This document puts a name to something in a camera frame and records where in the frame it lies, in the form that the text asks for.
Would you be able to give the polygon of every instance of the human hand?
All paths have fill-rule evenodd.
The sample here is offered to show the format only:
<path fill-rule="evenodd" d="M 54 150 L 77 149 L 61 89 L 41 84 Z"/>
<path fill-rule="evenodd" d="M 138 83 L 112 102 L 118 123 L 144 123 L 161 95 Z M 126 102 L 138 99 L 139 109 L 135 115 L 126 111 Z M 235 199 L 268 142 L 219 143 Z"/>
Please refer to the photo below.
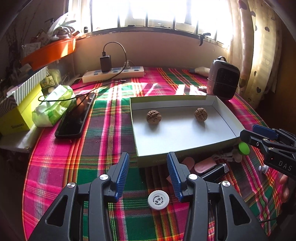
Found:
<path fill-rule="evenodd" d="M 290 195 L 290 190 L 288 188 L 288 180 L 289 178 L 286 175 L 283 175 L 279 181 L 279 183 L 283 185 L 282 195 L 281 195 L 282 202 L 287 202 Z"/>

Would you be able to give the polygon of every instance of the green lid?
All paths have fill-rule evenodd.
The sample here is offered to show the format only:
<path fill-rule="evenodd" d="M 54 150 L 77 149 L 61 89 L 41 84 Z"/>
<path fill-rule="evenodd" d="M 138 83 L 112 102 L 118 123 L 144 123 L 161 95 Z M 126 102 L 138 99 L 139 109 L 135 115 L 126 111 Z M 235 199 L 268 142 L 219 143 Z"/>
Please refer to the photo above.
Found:
<path fill-rule="evenodd" d="M 243 155 L 249 155 L 250 154 L 250 148 L 249 148 L 248 144 L 245 143 L 245 142 L 240 142 L 239 143 L 239 151 Z"/>

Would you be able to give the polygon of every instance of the power strip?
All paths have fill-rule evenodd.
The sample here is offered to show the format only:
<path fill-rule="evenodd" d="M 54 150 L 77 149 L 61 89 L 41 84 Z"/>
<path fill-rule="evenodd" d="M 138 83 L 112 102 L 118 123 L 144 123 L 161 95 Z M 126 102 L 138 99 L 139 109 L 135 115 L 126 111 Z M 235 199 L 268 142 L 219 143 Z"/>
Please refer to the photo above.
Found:
<path fill-rule="evenodd" d="M 102 70 L 86 72 L 82 77 L 83 83 L 93 82 L 93 81 L 104 81 L 112 78 L 118 74 L 123 68 L 113 68 L 111 71 L 102 73 Z M 124 78 L 137 78 L 144 77 L 143 67 L 131 67 L 130 69 L 123 70 L 119 75 L 113 79 L 124 79 Z"/>

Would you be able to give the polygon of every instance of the walnut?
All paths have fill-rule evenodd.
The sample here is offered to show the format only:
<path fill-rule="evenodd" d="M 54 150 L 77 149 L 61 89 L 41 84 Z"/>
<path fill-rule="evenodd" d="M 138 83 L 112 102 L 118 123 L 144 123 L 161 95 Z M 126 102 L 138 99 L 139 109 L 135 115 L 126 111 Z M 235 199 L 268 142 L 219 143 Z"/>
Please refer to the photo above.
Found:
<path fill-rule="evenodd" d="M 157 125 L 161 121 L 161 114 L 157 110 L 151 110 L 146 116 L 149 124 Z"/>
<path fill-rule="evenodd" d="M 194 115 L 197 121 L 205 121 L 207 119 L 207 112 L 204 108 L 197 108 Z"/>

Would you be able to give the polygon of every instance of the orange tray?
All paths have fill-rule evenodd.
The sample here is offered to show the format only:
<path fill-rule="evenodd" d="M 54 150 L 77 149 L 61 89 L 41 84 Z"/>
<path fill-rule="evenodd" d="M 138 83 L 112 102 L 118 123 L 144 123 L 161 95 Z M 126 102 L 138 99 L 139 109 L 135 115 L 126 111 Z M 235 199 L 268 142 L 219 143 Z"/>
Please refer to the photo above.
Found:
<path fill-rule="evenodd" d="M 21 64 L 22 66 L 30 64 L 33 70 L 37 70 L 70 53 L 73 53 L 75 45 L 75 38 L 53 42 L 29 54 L 27 57 L 24 57 Z"/>

